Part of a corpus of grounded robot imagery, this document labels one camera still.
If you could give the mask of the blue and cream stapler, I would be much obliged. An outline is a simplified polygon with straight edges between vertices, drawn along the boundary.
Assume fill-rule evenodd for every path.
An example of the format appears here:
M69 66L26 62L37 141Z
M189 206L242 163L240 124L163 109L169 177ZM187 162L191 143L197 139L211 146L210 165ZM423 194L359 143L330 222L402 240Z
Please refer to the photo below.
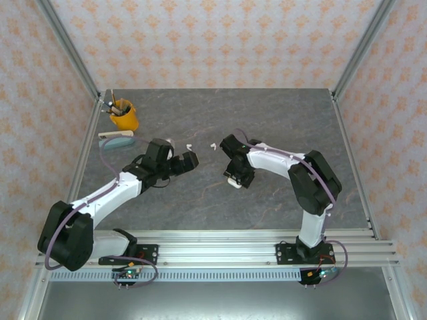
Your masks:
M103 147L105 150L117 149L133 143L133 131L103 132L98 134L98 138L99 147Z

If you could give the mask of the yellow pen cup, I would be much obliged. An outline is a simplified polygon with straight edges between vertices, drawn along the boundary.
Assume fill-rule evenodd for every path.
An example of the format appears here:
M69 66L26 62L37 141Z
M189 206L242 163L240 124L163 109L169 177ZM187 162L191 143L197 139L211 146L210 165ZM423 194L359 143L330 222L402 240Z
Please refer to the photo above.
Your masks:
M125 130L135 131L139 127L139 120L136 115L136 109L130 101L126 99L124 99L124 101L125 101L125 111L121 114L121 116L116 116L115 114L111 114L109 118L111 119L111 122L120 131L125 131ZM119 100L116 100L116 107L119 109Z

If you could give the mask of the grey metal shelf panel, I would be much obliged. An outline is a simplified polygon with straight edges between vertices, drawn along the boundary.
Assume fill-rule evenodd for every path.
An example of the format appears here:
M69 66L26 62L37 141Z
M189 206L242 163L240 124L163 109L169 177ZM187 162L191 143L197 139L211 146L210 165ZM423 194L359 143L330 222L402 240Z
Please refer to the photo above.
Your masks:
M396 320L379 281L297 283L50 283L38 320Z

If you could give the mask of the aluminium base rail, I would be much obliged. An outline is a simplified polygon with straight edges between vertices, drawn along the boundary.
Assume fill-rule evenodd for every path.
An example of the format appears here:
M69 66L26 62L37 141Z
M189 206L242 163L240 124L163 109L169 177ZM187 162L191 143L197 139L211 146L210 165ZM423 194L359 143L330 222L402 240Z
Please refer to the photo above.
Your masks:
M132 231L143 244L157 244L157 264L162 268L272 268L276 266L275 245L291 243L296 230ZM336 265L349 267L399 266L395 244L375 240L371 229L330 229L335 241Z

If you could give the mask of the aluminium table side rail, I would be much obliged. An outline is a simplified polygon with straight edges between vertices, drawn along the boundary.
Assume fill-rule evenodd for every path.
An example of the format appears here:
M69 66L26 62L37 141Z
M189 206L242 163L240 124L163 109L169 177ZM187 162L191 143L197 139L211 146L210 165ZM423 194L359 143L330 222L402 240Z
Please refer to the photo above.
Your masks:
M91 113L88 118L85 133L83 134L83 140L80 145L77 161L75 162L75 169L71 178L71 184L68 188L68 194L65 197L64 202L66 204L74 203L80 198L86 198L91 194L91 191L87 191L84 194L81 193L81 185L85 177L85 170L87 167L87 161L92 148L92 143L101 114L101 102L94 100Z
M334 111L336 113L338 125L340 126L340 131L342 133L344 144L346 146L346 151L347 151L347 154L349 157L349 161L350 161L350 165L351 165L352 172L354 175L354 179L356 182L356 186L358 188L358 192L359 192L360 199L362 202L364 214L366 216L367 224L368 224L369 228L372 230L373 237L375 238L375 240L381 240L381 235L379 233L375 217L372 214L372 208L370 205L369 198L368 198L367 193L364 189L364 183L362 181L360 172L358 170L357 161L356 161L356 158L354 156L354 152L352 150L350 138L349 138L349 135L348 135L348 132L346 130L345 123L344 123L344 118L342 116L342 112L340 111L340 107L338 105L338 100L335 98L335 96L332 92L330 92L330 97L332 100L332 105L334 107Z

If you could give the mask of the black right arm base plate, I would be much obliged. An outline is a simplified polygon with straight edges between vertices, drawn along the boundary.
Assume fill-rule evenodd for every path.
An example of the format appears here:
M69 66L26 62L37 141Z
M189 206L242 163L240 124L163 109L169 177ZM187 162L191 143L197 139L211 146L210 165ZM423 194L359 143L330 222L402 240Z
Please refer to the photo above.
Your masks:
M278 265L319 265L336 262L333 246L328 243L321 242L313 248L295 243L278 243L275 249Z

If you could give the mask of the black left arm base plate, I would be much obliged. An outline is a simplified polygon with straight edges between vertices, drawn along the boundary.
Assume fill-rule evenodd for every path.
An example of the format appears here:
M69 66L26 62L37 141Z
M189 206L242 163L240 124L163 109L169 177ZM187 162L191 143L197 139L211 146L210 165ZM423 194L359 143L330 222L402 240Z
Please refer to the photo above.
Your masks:
M137 259L145 259L154 265L157 264L159 246L155 244L136 244L132 249L126 249L121 257L129 259L118 259L111 257L101 257L98 259L99 265L127 265L129 263L138 264Z

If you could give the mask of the aluminium frame post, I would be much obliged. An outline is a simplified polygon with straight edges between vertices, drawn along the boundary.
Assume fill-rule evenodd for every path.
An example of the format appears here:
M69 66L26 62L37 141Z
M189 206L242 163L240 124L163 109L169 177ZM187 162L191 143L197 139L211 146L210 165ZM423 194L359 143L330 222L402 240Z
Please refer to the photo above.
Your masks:
M340 76L334 90L331 91L334 101L338 101L356 74L364 56L367 54L371 44L379 34L381 27L387 20L396 0L381 0L375 14L369 22L363 36L357 44L348 64Z
M69 33L60 20L51 0L35 0L35 2L38 4L42 14L44 14L48 24L50 24L56 39L61 44L71 64L74 66L77 74L83 81L85 88L94 99L98 99L101 93L99 92L92 76L89 74L81 55L77 51Z

